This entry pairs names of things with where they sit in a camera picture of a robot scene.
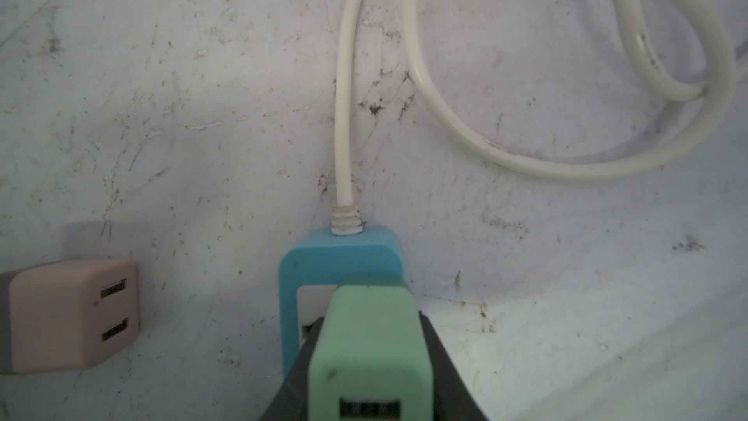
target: white cable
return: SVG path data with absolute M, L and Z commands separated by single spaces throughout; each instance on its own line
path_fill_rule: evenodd
M 351 85 L 353 80 L 353 43 L 361 0 L 346 0 L 342 10 L 340 38 L 337 45 L 335 78 L 335 194 L 332 231 L 350 235 L 361 231 L 358 207 L 353 204 L 351 178 Z
M 411 78 L 436 117 L 465 145 L 481 156 L 521 173 L 552 179 L 596 180 L 621 177 L 665 164 L 704 140 L 719 124 L 732 101 L 735 61 L 732 45 L 723 24 L 705 0 L 671 0 L 689 19 L 704 46 L 710 72 L 704 106 L 680 134 L 649 151 L 620 160 L 595 164 L 564 164 L 511 154 L 464 124 L 441 97 L 429 71 L 418 40 L 417 0 L 402 0 L 403 40 L 408 54 Z M 657 63 L 651 40 L 642 25 L 638 0 L 614 0 L 621 23 L 625 50 L 642 79 L 658 94 L 687 100 L 697 98 L 702 88 L 672 80 Z M 651 64 L 655 55 L 655 64 Z
M 702 42 L 709 79 L 682 83 L 661 65 L 646 30 L 640 0 L 613 0 L 624 50 L 647 87 L 672 101 L 704 97 L 704 105 L 679 134 L 654 148 L 619 160 L 594 164 L 564 164 L 511 154 L 478 134 L 455 115 L 441 97 L 425 64 L 418 39 L 417 0 L 402 0 L 402 35 L 411 78 L 426 104 L 444 126 L 477 154 L 501 166 L 551 179 L 597 180 L 639 173 L 665 164 L 691 150 L 720 123 L 734 93 L 735 80 L 748 75 L 748 56 L 736 72 L 730 38 L 706 0 L 671 0 L 688 18 Z M 335 177 L 338 208 L 353 205 L 350 164 L 350 107 L 353 41 L 361 0 L 346 0 L 338 48 L 335 106 Z

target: mint green plug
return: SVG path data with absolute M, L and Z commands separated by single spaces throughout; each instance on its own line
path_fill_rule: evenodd
M 429 351 L 401 279 L 364 277 L 335 291 L 308 381 L 310 421 L 433 419 Z

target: blue plug holder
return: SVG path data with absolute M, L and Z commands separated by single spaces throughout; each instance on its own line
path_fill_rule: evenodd
M 404 279 L 400 241 L 388 228 L 364 228 L 356 235 L 335 236 L 317 229 L 280 261 L 280 342 L 284 377 L 299 350 L 296 292 L 303 285 L 340 285 L 354 276 Z

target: outlet slot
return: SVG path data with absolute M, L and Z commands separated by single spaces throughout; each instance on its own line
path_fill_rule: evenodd
M 114 283 L 109 283 L 107 286 L 102 286 L 99 290 L 99 297 L 104 299 L 107 296 L 114 295 L 127 287 L 127 279 L 121 279 Z
M 106 332 L 101 334 L 101 341 L 107 341 L 110 338 L 112 338 L 114 335 L 117 335 L 117 333 L 122 333 L 127 328 L 127 319 L 124 319 L 122 322 L 118 323 L 114 327 L 110 328 Z
M 302 325 L 302 343 L 307 340 L 309 332 L 312 332 L 313 325 Z
M 360 402 L 340 399 L 341 419 L 400 419 L 400 400 Z

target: cable strain relief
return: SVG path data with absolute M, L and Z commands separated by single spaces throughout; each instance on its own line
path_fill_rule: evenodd
M 358 205 L 337 206 L 332 210 L 332 233 L 335 236 L 350 236 L 363 231 Z

